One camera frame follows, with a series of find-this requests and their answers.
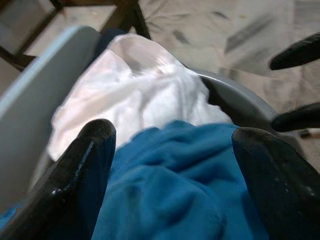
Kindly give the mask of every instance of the white cloth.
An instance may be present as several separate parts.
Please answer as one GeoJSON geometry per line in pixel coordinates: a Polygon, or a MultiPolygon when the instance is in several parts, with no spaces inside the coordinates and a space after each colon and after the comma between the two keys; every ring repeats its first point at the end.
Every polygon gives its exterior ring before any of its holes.
{"type": "Polygon", "coordinates": [[[56,110],[48,153],[57,161],[94,119],[114,124],[116,147],[145,128],[173,120],[230,123],[218,106],[207,103],[208,95],[200,77],[159,44],[135,34],[117,36],[56,110]]]}

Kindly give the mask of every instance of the blue cloth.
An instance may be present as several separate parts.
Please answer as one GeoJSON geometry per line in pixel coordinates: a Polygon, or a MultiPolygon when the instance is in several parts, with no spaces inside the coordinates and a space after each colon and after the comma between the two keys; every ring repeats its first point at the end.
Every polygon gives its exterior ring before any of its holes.
{"type": "Polygon", "coordinates": [[[268,239],[233,154],[237,127],[150,128],[112,162],[93,240],[268,239]]]}
{"type": "Polygon", "coordinates": [[[17,209],[15,207],[9,208],[2,214],[0,214],[0,231],[3,229],[10,219],[16,214],[17,209]]]}

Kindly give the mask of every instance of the gray container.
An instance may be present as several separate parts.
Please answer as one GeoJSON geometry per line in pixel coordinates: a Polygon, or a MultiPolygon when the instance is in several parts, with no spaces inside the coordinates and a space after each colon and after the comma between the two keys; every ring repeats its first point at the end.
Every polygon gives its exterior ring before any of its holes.
{"type": "MultiPolygon", "coordinates": [[[[19,76],[0,100],[0,213],[20,201],[50,165],[45,147],[51,118],[92,58],[100,33],[68,29],[19,76]]],[[[244,86],[194,69],[235,124],[273,132],[276,112],[244,86]]],[[[292,135],[281,137],[299,148],[292,135]]]]}

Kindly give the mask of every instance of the dark metal frame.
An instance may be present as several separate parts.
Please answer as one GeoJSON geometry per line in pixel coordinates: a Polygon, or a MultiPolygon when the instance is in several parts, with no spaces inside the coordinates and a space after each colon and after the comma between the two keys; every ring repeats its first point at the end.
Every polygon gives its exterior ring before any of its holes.
{"type": "MultiPolygon", "coordinates": [[[[0,12],[12,0],[3,0],[0,3],[0,12]]],[[[110,18],[104,23],[100,32],[103,33],[109,28],[118,28],[123,31],[129,31],[134,27],[136,33],[151,39],[144,16],[139,6],[138,0],[49,0],[54,6],[54,10],[38,24],[33,32],[26,38],[21,47],[14,53],[10,53],[0,46],[0,57],[14,66],[19,71],[23,71],[36,56],[25,55],[24,52],[36,40],[40,33],[48,26],[55,16],[63,10],[64,7],[79,6],[103,6],[116,5],[116,9],[110,18]]]]}

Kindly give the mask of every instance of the blue fabric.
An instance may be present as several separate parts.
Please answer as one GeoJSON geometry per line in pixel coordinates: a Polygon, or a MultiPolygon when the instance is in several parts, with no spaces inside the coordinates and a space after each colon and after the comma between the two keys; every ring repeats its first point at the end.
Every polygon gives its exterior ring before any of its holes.
{"type": "Polygon", "coordinates": [[[10,219],[16,214],[17,208],[12,207],[0,214],[0,231],[3,229],[10,219]]]}
{"type": "Polygon", "coordinates": [[[92,239],[268,239],[233,154],[237,127],[150,128],[112,162],[92,239]]]}

